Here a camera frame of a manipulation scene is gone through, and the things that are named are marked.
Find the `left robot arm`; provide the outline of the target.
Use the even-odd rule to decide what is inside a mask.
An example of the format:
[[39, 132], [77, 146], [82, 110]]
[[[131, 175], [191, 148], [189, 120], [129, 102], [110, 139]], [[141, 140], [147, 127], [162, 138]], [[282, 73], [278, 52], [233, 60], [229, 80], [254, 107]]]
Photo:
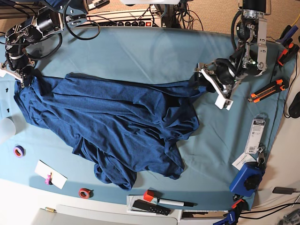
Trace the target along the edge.
[[266, 9], [264, 0], [244, 0], [231, 24], [234, 53], [228, 59], [198, 63], [189, 83], [203, 85], [209, 92], [220, 90], [230, 98], [246, 76], [261, 76], [268, 67]]

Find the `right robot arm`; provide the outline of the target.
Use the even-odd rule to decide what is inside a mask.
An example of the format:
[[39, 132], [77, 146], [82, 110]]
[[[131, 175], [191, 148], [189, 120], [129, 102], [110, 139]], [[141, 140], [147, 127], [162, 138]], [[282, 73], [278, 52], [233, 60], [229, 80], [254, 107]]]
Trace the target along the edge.
[[[80, 37], [71, 29], [88, 22], [88, 4], [85, 0], [43, 0], [44, 7], [26, 21], [17, 24], [4, 33], [5, 62], [0, 65], [0, 74], [14, 77], [21, 88], [30, 85], [31, 71], [37, 61], [52, 57], [63, 42], [62, 32], [78, 40], [89, 41], [88, 37]], [[58, 45], [44, 56], [27, 53], [27, 47], [43, 42], [57, 35]]]

